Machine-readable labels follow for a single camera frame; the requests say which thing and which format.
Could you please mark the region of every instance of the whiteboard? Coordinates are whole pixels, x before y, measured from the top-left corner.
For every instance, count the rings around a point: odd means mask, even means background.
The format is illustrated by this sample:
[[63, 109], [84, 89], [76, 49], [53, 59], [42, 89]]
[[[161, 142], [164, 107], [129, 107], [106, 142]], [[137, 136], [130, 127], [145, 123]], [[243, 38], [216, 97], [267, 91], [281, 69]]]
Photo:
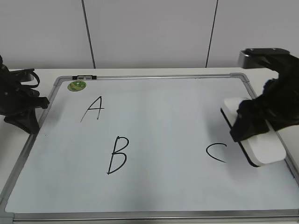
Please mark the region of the whiteboard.
[[[286, 163], [254, 168], [229, 135], [220, 106], [249, 97], [240, 79], [90, 80], [78, 92], [69, 83], [57, 92], [6, 212], [299, 208]], [[221, 144], [209, 153], [224, 162], [206, 153], [214, 143]]]

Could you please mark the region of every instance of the white wall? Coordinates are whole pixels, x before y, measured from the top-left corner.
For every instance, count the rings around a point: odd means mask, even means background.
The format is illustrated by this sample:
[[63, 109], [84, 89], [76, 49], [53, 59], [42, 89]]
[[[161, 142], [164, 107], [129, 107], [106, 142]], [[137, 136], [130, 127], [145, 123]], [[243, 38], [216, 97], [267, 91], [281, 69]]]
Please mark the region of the white wall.
[[237, 67], [245, 48], [299, 56], [299, 0], [219, 0], [208, 67]]
[[216, 0], [85, 0], [97, 68], [205, 67]]
[[92, 68], [80, 0], [1, 0], [0, 55], [9, 68]]
[[[205, 67], [217, 0], [85, 0], [97, 68]], [[299, 56], [299, 0], [219, 0], [208, 67], [245, 48]], [[1, 0], [9, 68], [93, 68], [81, 0]]]

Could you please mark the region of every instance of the table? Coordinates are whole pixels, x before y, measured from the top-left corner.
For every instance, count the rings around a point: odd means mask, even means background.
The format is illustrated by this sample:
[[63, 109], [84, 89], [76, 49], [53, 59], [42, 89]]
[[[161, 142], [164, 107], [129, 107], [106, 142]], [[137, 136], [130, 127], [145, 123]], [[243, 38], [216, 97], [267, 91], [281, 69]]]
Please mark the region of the table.
[[[256, 94], [262, 93], [264, 83], [277, 78], [277, 73], [268, 69], [244, 70], [241, 68], [190, 68], [190, 69], [37, 69], [41, 83], [36, 88], [41, 96], [48, 96], [55, 79], [59, 76], [96, 75], [96, 76], [141, 76], [141, 75], [195, 75], [195, 74], [227, 74], [242, 72], [247, 75]], [[297, 135], [299, 126], [288, 127], [280, 131], [287, 148], [297, 164]], [[21, 129], [0, 120], [0, 190], [3, 189], [14, 164], [20, 155], [28, 134]]]

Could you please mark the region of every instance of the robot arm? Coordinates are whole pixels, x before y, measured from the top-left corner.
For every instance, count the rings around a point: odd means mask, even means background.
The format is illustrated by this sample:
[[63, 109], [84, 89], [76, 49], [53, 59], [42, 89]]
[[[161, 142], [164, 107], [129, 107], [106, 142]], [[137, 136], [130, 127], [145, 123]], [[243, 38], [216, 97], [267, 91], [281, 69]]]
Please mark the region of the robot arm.
[[263, 93], [239, 104], [238, 116], [230, 134], [235, 142], [266, 133], [269, 121], [275, 131], [299, 124], [299, 59], [284, 49], [246, 49], [239, 65], [245, 69], [263, 68], [278, 72], [266, 82]]
[[[9, 71], [0, 56], [0, 115], [4, 121], [13, 124], [28, 133], [37, 133], [39, 125], [35, 108], [46, 109], [49, 101], [39, 97], [39, 91], [33, 90], [39, 83], [34, 69]], [[37, 80], [35, 85], [24, 85], [22, 82]]]

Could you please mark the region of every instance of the white surface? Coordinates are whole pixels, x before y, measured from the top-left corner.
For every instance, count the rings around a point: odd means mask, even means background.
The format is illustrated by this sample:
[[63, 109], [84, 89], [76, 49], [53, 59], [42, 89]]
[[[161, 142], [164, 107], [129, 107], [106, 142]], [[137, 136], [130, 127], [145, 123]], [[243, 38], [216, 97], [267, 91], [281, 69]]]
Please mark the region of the white surface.
[[[286, 163], [251, 167], [229, 135], [219, 105], [224, 98], [248, 97], [240, 79], [89, 81], [79, 92], [69, 91], [69, 83], [58, 91], [6, 211], [299, 207], [299, 188]], [[80, 122], [98, 96], [105, 108], [99, 119], [93, 110]], [[122, 151], [127, 162], [107, 175], [117, 136], [129, 139]], [[226, 163], [206, 154], [218, 142], [227, 147], [209, 152]], [[120, 140], [116, 150], [125, 143]], [[122, 162], [115, 155], [111, 170]]]
[[220, 0], [208, 67], [235, 67], [245, 48], [283, 48], [299, 56], [298, 0]]
[[0, 55], [9, 68], [92, 68], [80, 0], [1, 0]]
[[97, 68], [205, 67], [216, 0], [84, 2]]
[[[243, 72], [250, 79], [256, 93], [262, 93], [264, 83], [271, 78], [277, 78], [277, 73], [268, 69], [244, 70], [240, 68], [208, 68], [208, 69], [38, 69], [36, 73], [41, 78], [41, 84], [38, 90], [41, 96], [47, 96], [55, 79], [58, 76], [72, 75], [181, 75], [181, 74], [220, 74], [230, 72]], [[28, 135], [18, 128], [6, 124], [0, 120], [0, 189], [3, 188], [21, 150], [26, 142]], [[292, 153], [295, 161], [299, 164], [298, 135], [299, 127], [288, 127], [280, 131], [281, 136], [289, 151]], [[287, 222], [288, 224], [296, 224], [297, 222]]]
[[[224, 100], [222, 107], [230, 124], [233, 125], [238, 114], [239, 104], [249, 98], [228, 98]], [[284, 160], [286, 152], [283, 144], [273, 128], [268, 124], [269, 131], [264, 134], [252, 136], [241, 141], [250, 160], [257, 166], [264, 166]]]

